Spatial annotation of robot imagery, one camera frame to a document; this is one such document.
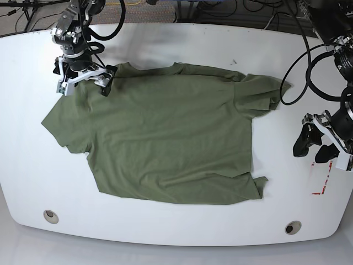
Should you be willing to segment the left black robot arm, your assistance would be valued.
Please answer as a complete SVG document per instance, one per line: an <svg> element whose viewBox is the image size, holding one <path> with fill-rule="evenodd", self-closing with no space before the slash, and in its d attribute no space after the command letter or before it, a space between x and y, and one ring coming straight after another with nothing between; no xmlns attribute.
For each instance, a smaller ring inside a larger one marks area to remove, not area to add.
<svg viewBox="0 0 353 265"><path fill-rule="evenodd" d="M300 1L300 9L314 32L327 48L310 60L306 84L320 98L338 102L339 109L330 114L306 114L302 131L294 144L293 155L304 157L312 145L318 145L316 163L336 159L336 167L352 171L352 1ZM321 60L333 57L334 64L347 82L340 96L321 91L311 80L313 67Z"/></svg>

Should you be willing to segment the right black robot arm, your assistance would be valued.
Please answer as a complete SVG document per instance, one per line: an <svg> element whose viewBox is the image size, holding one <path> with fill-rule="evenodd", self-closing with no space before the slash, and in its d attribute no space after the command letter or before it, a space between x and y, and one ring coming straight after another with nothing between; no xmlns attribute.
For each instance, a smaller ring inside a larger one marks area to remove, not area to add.
<svg viewBox="0 0 353 265"><path fill-rule="evenodd" d="M105 46L91 41L89 27L92 17L99 14L104 6L105 1L70 1L52 28L52 41L63 52L55 59L53 70L59 75L56 92L70 96L79 82L93 80L100 87L101 95L109 95L117 67L93 61L94 57L99 58Z"/></svg>

